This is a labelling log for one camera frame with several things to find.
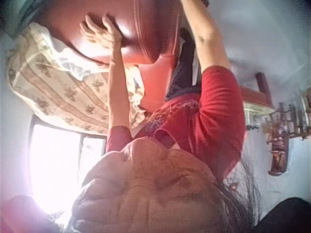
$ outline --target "hand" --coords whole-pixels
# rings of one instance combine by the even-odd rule
[[[86,24],[84,22],[80,23],[81,33],[91,43],[100,44],[104,48],[111,50],[116,47],[120,48],[122,41],[121,33],[107,16],[103,16],[102,21],[106,29],[96,25],[90,16],[86,15]]]

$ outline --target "red t-shirt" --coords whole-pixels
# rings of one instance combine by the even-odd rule
[[[202,93],[184,94],[154,112],[135,138],[152,136],[167,148],[177,143],[205,162],[218,179],[241,158],[245,133],[243,101],[233,73],[220,66],[202,75]],[[128,128],[110,129],[107,152],[121,151],[133,138]]]

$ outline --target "bright window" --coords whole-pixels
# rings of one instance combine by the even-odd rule
[[[33,195],[48,214],[70,208],[87,172],[104,153],[105,139],[34,124],[30,146]]]

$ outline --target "floral fabric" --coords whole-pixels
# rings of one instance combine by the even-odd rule
[[[61,57],[68,51],[75,52],[66,48],[66,53],[57,53],[53,43],[40,31],[42,28],[30,24],[16,39],[15,49],[9,52],[7,78],[12,91],[49,124],[107,135],[107,65],[100,67],[85,59],[84,64],[93,69],[86,70],[80,67],[83,62],[77,62],[78,59]],[[144,111],[139,108],[144,87],[137,67],[126,67],[125,71],[131,103],[129,119],[134,128],[144,120]]]

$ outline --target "elderly woman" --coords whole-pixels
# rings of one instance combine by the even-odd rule
[[[112,50],[107,154],[87,174],[66,232],[247,232],[251,212],[223,185],[241,158],[244,113],[222,36],[200,0],[181,0],[185,40],[167,101],[133,138],[122,35],[86,16],[82,33]],[[191,86],[197,49],[202,84]]]

